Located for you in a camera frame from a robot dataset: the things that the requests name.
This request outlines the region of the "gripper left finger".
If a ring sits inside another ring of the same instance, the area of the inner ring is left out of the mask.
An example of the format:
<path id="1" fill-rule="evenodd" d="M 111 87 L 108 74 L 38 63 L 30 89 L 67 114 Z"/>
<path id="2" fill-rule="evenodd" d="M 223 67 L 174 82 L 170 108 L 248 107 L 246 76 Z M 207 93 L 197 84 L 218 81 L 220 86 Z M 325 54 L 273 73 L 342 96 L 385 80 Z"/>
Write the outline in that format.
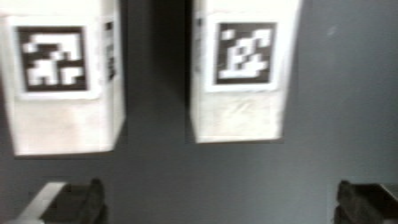
<path id="1" fill-rule="evenodd" d="M 108 224 L 101 180 L 47 182 L 10 224 Z"/>

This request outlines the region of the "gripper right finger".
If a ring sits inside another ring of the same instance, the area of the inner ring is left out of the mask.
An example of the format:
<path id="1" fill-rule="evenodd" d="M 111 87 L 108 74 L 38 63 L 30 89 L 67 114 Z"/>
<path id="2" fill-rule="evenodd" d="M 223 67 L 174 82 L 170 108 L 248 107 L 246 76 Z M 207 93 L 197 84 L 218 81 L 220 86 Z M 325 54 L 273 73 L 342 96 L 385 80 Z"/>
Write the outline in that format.
<path id="1" fill-rule="evenodd" d="M 398 224 L 398 184 L 337 185 L 333 224 Z"/>

